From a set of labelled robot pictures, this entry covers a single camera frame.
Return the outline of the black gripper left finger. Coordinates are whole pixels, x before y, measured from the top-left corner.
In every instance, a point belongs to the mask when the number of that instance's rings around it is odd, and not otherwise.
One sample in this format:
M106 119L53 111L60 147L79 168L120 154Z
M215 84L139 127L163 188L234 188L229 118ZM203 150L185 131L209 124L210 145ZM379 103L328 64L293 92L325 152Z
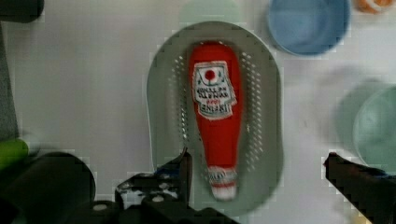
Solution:
M174 159L154 173L133 175L115 189L115 199L121 208L140 205L144 199L170 197L188 203L191 194L192 157L184 147Z

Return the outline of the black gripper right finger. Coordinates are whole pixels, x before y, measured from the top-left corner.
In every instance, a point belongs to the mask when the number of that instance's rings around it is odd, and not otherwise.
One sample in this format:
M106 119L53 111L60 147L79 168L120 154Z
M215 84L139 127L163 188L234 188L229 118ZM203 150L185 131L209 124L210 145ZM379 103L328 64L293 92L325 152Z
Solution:
M348 161L332 152L323 163L326 179L373 224L395 224L395 176Z

